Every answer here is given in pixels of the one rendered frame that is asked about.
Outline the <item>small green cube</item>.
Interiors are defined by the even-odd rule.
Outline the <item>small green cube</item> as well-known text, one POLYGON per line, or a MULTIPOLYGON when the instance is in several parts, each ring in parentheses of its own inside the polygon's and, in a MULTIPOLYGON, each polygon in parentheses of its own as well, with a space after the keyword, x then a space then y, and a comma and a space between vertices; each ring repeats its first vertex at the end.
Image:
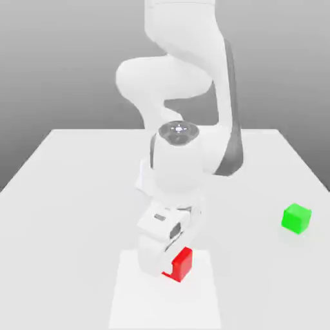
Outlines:
POLYGON ((311 215, 310 209, 294 203, 284 210, 281 225, 299 235, 308 228, 311 215))

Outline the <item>small red cube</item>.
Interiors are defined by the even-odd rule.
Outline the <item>small red cube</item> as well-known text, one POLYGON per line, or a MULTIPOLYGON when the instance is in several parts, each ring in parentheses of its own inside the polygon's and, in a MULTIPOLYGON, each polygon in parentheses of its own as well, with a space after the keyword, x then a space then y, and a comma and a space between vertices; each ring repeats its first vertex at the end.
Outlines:
POLYGON ((162 272, 162 274, 166 277, 171 278, 176 282, 181 282, 191 270, 192 259, 193 259, 193 250, 188 247, 185 247, 172 260, 171 262, 172 272, 170 274, 166 272, 162 272))

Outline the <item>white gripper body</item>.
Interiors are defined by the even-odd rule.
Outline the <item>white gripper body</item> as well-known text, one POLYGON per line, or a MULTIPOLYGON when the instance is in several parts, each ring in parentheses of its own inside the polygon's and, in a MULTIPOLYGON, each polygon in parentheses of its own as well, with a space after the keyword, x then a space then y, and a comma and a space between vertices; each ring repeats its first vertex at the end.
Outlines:
POLYGON ((168 209, 150 205, 137 223, 140 269, 158 276, 169 273, 173 259, 189 247, 202 227, 201 207, 168 209))

